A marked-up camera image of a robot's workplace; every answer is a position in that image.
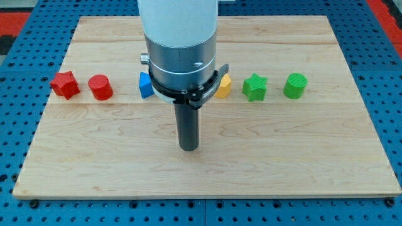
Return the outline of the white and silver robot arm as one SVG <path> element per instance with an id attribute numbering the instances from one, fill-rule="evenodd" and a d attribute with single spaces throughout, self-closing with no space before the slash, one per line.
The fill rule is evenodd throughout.
<path id="1" fill-rule="evenodd" d="M 149 71 L 162 86 L 192 90 L 213 75 L 217 0 L 139 0 Z"/>

